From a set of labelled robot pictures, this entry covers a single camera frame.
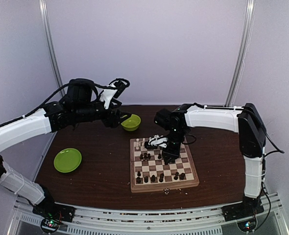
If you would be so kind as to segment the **wooden chess board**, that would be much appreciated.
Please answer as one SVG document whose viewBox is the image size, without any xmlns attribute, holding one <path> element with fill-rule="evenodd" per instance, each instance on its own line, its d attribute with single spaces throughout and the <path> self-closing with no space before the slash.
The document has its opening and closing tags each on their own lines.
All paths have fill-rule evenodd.
<svg viewBox="0 0 289 235">
<path fill-rule="evenodd" d="M 199 185 L 196 167 L 187 145 L 181 145 L 180 156 L 165 164 L 162 149 L 148 150 L 147 138 L 130 140 L 130 188 L 132 193 L 191 188 Z"/>
</svg>

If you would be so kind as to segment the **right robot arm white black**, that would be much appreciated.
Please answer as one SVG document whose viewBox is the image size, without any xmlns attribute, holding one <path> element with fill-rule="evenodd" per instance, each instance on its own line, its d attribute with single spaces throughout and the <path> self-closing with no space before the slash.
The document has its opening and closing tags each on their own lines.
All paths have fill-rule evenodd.
<svg viewBox="0 0 289 235">
<path fill-rule="evenodd" d="M 267 131 L 255 105 L 246 103 L 242 107 L 218 107 L 182 104 L 173 111 L 158 111 L 154 122 L 168 134 L 149 138 L 145 146 L 162 148 L 165 164 L 179 157 L 180 146 L 185 143 L 184 138 L 191 128 L 207 127 L 237 133 L 245 162 L 245 188 L 239 212 L 249 216 L 257 209 L 265 177 Z"/>
</svg>

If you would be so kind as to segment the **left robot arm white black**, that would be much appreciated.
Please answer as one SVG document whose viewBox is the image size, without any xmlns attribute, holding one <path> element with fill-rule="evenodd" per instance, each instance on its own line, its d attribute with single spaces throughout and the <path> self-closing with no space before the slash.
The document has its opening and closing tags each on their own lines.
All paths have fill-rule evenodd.
<svg viewBox="0 0 289 235">
<path fill-rule="evenodd" d="M 13 170 L 1 152 L 33 137 L 84 122 L 101 120 L 105 127 L 116 128 L 131 116 L 119 110 L 121 102 L 117 100 L 129 85 L 124 78 L 116 78 L 107 86 L 89 79 L 72 79 L 61 87 L 67 92 L 59 101 L 47 98 L 29 113 L 0 124 L 0 185 L 26 198 L 47 217 L 56 216 L 58 206 L 48 189 Z"/>
</svg>

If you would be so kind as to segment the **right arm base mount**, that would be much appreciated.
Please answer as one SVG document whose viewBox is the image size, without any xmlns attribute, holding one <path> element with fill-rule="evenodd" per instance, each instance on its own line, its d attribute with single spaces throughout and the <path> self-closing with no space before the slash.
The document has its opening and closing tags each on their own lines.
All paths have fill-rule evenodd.
<svg viewBox="0 0 289 235">
<path fill-rule="evenodd" d="M 224 220 L 236 221 L 238 228 L 244 233 L 253 232 L 258 226 L 257 214 L 264 212 L 263 206 L 246 208 L 242 203 L 223 206 Z"/>
</svg>

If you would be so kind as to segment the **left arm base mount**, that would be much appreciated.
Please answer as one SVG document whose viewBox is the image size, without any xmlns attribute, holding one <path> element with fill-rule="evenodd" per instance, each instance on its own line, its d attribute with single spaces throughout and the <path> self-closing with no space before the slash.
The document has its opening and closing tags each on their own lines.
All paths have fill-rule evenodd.
<svg viewBox="0 0 289 235">
<path fill-rule="evenodd" d="M 52 234 L 57 232 L 63 222 L 72 222 L 75 208 L 57 204 L 52 212 L 47 212 L 38 205 L 33 205 L 32 212 L 43 218 L 40 222 L 41 230 L 46 234 Z"/>
</svg>

